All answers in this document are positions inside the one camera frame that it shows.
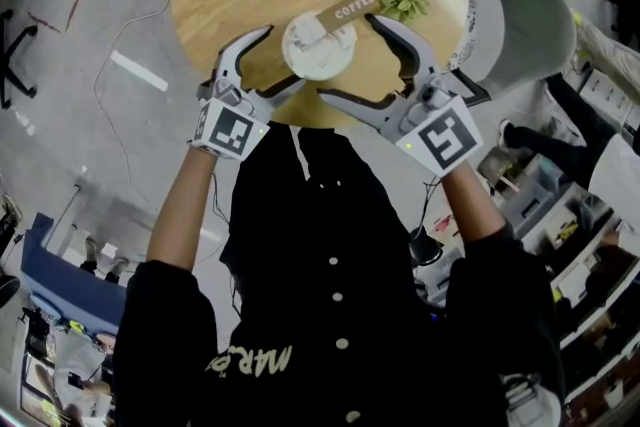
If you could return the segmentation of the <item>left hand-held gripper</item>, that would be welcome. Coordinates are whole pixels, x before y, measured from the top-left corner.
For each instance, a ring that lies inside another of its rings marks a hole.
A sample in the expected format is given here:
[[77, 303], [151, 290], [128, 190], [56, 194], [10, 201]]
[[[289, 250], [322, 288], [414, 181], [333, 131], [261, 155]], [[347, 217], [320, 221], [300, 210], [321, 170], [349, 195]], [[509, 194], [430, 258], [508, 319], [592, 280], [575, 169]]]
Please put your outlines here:
[[235, 86], [242, 80], [242, 57], [272, 31], [272, 25], [251, 30], [219, 51], [214, 66], [217, 82], [210, 87], [208, 99], [200, 101], [195, 133], [188, 141], [191, 146], [219, 157], [245, 160], [270, 130], [264, 121], [270, 121], [273, 113], [305, 85], [301, 77], [286, 77], [265, 90], [244, 93]]

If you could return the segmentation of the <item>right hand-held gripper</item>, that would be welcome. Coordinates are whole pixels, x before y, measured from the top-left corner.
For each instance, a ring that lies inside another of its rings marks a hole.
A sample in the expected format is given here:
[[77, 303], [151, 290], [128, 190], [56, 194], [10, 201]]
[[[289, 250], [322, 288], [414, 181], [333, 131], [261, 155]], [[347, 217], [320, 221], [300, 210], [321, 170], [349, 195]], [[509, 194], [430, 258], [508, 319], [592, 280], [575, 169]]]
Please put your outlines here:
[[374, 128], [443, 178], [484, 144], [470, 110], [461, 96], [446, 91], [441, 79], [432, 76], [438, 63], [428, 41], [386, 16], [368, 14], [367, 22], [398, 59], [398, 77], [407, 87], [420, 87], [404, 100], [396, 92], [380, 101], [340, 90], [319, 90], [318, 96], [329, 106]]

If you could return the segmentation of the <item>white plastic cup lid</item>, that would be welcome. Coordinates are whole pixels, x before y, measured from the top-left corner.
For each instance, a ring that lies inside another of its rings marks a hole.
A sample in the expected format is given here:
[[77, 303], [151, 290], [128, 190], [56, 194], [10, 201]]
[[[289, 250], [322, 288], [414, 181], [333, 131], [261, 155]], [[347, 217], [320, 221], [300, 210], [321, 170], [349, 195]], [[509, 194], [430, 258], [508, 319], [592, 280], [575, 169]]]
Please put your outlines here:
[[357, 42], [354, 21], [372, 13], [377, 0], [340, 0], [323, 11], [307, 11], [289, 22], [282, 37], [284, 60], [297, 76], [327, 81], [351, 63]]

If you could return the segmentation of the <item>person's left forearm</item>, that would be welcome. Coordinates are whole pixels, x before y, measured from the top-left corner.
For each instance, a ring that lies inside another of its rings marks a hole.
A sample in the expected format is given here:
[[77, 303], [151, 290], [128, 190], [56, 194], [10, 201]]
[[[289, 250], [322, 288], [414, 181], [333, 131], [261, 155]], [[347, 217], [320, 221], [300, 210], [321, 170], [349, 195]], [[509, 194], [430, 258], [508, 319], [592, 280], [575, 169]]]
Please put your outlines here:
[[193, 271], [217, 160], [214, 154], [189, 147], [152, 230], [148, 261]]

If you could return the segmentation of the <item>person's right forearm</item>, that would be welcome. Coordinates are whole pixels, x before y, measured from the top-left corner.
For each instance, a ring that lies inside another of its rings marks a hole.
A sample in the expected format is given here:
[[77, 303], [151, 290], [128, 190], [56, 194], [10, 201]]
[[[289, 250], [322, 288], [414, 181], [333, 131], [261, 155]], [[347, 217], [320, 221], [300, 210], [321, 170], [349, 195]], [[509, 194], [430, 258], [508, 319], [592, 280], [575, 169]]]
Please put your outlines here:
[[506, 221], [467, 161], [441, 179], [446, 199], [465, 244], [488, 238]]

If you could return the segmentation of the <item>grey chair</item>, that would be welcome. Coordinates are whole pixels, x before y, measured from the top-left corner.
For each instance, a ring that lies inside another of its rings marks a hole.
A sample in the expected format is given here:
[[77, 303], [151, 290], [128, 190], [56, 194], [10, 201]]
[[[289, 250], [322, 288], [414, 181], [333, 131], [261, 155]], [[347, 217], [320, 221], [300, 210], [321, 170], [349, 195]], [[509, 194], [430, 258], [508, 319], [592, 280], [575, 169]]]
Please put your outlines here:
[[463, 36], [445, 67], [445, 73], [470, 92], [464, 98], [469, 107], [560, 73], [576, 46], [577, 29], [565, 0], [499, 1], [504, 37], [497, 60], [486, 77], [475, 82], [461, 70], [477, 40], [476, 0], [469, 0]]

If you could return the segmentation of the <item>black round bin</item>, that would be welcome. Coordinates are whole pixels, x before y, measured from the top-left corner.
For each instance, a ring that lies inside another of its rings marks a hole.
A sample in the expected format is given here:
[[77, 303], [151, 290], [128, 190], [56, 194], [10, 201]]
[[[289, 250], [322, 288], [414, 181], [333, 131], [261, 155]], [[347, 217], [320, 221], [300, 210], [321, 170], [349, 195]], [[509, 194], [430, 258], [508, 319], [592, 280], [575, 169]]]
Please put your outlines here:
[[430, 237], [423, 226], [410, 232], [409, 249], [413, 268], [432, 265], [443, 255], [442, 245]]

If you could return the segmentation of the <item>person's black jacket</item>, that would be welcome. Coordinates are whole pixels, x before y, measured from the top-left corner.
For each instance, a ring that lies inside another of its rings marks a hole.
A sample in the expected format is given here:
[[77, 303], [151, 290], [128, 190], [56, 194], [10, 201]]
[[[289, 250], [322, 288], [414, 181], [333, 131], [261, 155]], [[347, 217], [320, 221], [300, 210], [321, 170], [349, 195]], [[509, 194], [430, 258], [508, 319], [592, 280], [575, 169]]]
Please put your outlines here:
[[226, 349], [193, 271], [146, 257], [129, 280], [117, 427], [508, 427], [511, 374], [562, 407], [542, 262], [507, 222], [464, 243], [434, 319], [386, 190], [331, 130], [271, 125], [240, 165], [221, 260], [241, 298]]

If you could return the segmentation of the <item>grey plastic storage bin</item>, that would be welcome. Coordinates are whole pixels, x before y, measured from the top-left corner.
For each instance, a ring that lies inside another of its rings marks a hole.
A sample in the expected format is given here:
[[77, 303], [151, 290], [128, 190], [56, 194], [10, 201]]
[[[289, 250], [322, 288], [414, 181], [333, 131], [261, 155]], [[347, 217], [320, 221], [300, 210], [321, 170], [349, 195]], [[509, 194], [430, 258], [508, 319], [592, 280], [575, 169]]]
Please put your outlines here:
[[525, 167], [521, 185], [512, 224], [524, 238], [575, 183], [549, 159], [536, 155]]

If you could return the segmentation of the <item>white drawer cabinet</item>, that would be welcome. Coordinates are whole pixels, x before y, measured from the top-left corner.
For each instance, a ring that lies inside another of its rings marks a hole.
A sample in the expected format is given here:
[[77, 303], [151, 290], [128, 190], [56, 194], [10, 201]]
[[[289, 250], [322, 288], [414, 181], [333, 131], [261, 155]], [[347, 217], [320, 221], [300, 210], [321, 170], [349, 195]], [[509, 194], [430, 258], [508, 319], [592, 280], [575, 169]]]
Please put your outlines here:
[[619, 128], [628, 125], [633, 129], [640, 126], [640, 105], [601, 71], [591, 70], [580, 96], [612, 125]]

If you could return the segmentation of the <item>black swivel chair base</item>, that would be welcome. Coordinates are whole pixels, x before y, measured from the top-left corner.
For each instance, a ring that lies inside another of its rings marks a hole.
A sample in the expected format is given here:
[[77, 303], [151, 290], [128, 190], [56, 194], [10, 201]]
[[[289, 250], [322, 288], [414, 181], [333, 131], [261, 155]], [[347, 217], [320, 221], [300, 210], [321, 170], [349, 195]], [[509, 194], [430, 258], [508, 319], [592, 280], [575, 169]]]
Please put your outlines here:
[[5, 47], [6, 28], [13, 15], [12, 9], [6, 9], [0, 13], [0, 108], [2, 110], [8, 110], [12, 105], [8, 93], [5, 91], [6, 82], [11, 83], [26, 97], [34, 98], [37, 95], [37, 88], [35, 86], [26, 87], [11, 69], [11, 59], [27, 36], [33, 38], [37, 35], [38, 27], [36, 25], [27, 26], [8, 47]]

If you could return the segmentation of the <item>white storage rack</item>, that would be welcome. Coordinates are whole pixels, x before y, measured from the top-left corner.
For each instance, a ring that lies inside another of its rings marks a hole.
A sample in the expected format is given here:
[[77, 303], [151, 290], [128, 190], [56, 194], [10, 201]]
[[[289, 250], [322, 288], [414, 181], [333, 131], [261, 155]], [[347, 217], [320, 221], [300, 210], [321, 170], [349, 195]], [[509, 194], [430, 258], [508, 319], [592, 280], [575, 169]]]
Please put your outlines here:
[[622, 227], [613, 214], [551, 282], [559, 308], [567, 404], [640, 350], [640, 257], [601, 244]]

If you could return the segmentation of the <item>blue table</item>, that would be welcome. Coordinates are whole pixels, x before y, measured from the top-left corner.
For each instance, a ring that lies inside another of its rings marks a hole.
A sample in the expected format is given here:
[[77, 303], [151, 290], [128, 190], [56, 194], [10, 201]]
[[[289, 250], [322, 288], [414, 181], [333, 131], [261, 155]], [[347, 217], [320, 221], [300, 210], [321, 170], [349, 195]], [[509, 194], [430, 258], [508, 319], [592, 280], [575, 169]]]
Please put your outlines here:
[[94, 276], [49, 252], [44, 238], [54, 220], [36, 215], [23, 239], [21, 272], [27, 288], [75, 321], [88, 335], [115, 336], [124, 312], [126, 289]]

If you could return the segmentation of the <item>white plastic device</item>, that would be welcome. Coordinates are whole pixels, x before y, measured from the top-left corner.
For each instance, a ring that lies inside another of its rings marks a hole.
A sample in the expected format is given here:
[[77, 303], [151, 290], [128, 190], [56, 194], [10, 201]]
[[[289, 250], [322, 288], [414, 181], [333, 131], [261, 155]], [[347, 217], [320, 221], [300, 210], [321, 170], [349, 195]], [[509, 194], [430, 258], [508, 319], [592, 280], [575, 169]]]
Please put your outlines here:
[[540, 384], [537, 374], [500, 376], [508, 427], [559, 427], [559, 397]]

